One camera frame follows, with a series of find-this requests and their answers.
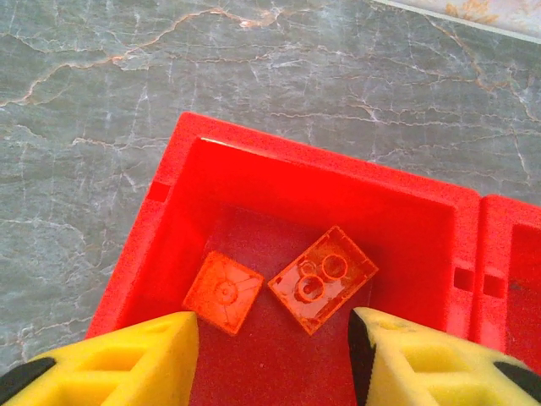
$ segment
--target grey marble floor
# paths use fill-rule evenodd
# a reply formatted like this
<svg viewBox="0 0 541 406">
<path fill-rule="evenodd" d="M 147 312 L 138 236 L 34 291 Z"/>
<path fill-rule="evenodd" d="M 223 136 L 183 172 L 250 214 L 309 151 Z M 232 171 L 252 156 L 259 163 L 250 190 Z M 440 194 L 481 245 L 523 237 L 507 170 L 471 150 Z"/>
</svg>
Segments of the grey marble floor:
<svg viewBox="0 0 541 406">
<path fill-rule="evenodd" d="M 369 0 L 3 0 L 0 372 L 83 337 L 182 111 L 541 204 L 541 49 Z"/>
</svg>

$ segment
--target transparent orange lego brick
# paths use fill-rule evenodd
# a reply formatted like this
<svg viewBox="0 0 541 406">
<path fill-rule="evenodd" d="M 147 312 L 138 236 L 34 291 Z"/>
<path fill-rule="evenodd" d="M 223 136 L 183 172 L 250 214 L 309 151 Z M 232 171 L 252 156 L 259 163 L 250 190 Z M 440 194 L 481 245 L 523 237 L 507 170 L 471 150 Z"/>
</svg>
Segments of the transparent orange lego brick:
<svg viewBox="0 0 541 406">
<path fill-rule="evenodd" d="M 217 251 L 210 252 L 184 299 L 184 307 L 220 327 L 238 333 L 263 281 L 262 275 Z"/>
<path fill-rule="evenodd" d="M 269 288 L 312 335 L 377 271 L 363 251 L 334 226 L 273 277 Z"/>
</svg>

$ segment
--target adjacent red bin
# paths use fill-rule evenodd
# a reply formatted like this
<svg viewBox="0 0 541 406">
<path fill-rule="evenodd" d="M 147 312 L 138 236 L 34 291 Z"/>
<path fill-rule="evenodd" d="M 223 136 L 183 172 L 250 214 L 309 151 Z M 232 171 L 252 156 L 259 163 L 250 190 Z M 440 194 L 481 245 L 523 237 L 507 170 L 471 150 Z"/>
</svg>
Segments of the adjacent red bin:
<svg viewBox="0 0 541 406">
<path fill-rule="evenodd" d="M 473 190 L 185 113 L 87 337 L 182 309 L 213 250 L 272 279 L 334 225 L 379 272 L 313 336 L 264 286 L 235 337 L 201 322 L 192 404 L 354 405 L 352 307 L 467 337 Z"/>
<path fill-rule="evenodd" d="M 471 339 L 541 373 L 541 208 L 482 200 Z"/>
</svg>

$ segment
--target bin floor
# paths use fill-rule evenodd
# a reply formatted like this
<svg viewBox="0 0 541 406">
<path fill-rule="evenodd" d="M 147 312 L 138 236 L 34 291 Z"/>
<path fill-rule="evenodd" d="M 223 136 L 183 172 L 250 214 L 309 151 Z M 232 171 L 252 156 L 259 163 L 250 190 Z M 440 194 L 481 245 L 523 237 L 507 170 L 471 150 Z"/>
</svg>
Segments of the bin floor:
<svg viewBox="0 0 541 406">
<path fill-rule="evenodd" d="M 268 281 L 324 232 L 229 210 L 204 256 L 218 250 Z M 237 336 L 200 321 L 191 404 L 355 405 L 347 322 L 351 308 L 368 304 L 371 286 L 363 286 L 313 336 L 266 283 Z"/>
</svg>

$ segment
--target red plastic bin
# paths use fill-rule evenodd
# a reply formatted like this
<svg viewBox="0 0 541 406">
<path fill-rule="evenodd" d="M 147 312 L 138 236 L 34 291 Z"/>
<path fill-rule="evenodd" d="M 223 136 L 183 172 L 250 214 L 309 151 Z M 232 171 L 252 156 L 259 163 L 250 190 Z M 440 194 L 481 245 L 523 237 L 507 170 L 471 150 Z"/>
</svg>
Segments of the red plastic bin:
<svg viewBox="0 0 541 406">
<path fill-rule="evenodd" d="M 541 373 L 541 208 L 481 202 L 471 339 Z"/>
<path fill-rule="evenodd" d="M 267 288 L 237 336 L 199 324 L 193 405 L 354 405 L 347 319 L 370 305 L 469 333 L 479 195 L 185 113 L 87 337 L 182 309 L 218 250 L 270 280 L 338 225 L 380 271 L 312 337 Z"/>
</svg>

